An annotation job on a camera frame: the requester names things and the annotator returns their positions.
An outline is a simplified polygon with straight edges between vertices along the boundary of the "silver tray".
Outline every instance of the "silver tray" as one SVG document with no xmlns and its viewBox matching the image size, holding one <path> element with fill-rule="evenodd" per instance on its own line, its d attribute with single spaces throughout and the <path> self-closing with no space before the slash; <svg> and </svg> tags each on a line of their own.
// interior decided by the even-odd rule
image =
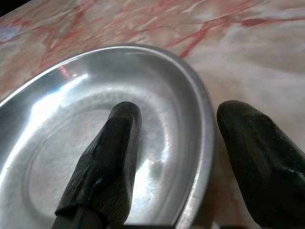
<svg viewBox="0 0 305 229">
<path fill-rule="evenodd" d="M 0 104 L 1 229 L 51 228 L 81 153 L 122 101 L 142 113 L 126 224 L 190 226 L 213 163 L 207 92 L 175 55 L 120 45 L 63 61 Z"/>
</svg>

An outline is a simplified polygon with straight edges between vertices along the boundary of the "tray rim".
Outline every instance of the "tray rim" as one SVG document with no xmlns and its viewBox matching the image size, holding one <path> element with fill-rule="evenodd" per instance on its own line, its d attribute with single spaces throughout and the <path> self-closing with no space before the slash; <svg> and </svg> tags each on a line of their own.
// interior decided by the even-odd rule
<svg viewBox="0 0 305 229">
<path fill-rule="evenodd" d="M 191 68 L 191 66 L 187 64 L 184 60 L 182 60 L 180 57 L 162 48 L 150 46 L 150 45 L 143 45 L 143 44 L 117 44 L 117 45 L 108 45 L 98 49 L 89 50 L 77 54 L 75 56 L 66 58 L 65 60 L 49 67 L 48 69 L 34 76 L 31 80 L 27 81 L 22 86 L 12 91 L 10 94 L 8 94 L 0 102 L 0 109 L 10 99 L 12 99 L 18 93 L 23 91 L 30 84 L 43 77 L 45 74 L 53 71 L 54 69 L 69 62 L 72 62 L 76 59 L 79 59 L 81 57 L 84 57 L 86 55 L 90 55 L 96 52 L 102 52 L 106 50 L 112 50 L 112 49 L 134 49 L 162 57 L 163 59 L 175 65 L 184 74 L 184 76 L 187 78 L 188 82 L 190 83 L 192 90 L 194 91 L 199 106 L 198 107 L 199 112 L 201 115 L 200 119 L 202 122 L 201 146 L 200 146 L 197 169 L 195 172 L 191 190 L 188 194 L 188 197 L 184 205 L 180 209 L 180 213 L 178 215 L 177 220 L 173 222 L 173 225 L 175 225 L 177 229 L 187 229 L 191 226 L 193 220 L 195 219 L 198 213 L 198 210 L 201 206 L 202 200 L 205 196 L 210 181 L 210 176 L 212 173 L 213 163 L 214 163 L 214 155 L 215 155 L 216 131 L 215 131 L 214 111 L 206 87 L 204 86 L 204 83 L 197 75 L 197 73 Z"/>
</svg>

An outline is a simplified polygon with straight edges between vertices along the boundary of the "marble countertop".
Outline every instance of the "marble countertop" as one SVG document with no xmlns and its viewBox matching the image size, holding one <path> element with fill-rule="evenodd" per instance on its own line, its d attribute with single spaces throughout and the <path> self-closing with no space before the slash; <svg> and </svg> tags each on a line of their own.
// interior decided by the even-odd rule
<svg viewBox="0 0 305 229">
<path fill-rule="evenodd" d="M 305 0 L 32 0 L 0 18 L 0 99 L 67 57 L 128 42 L 184 58 L 214 109 L 248 102 L 305 150 Z M 259 228 L 217 140 L 195 223 Z"/>
</svg>

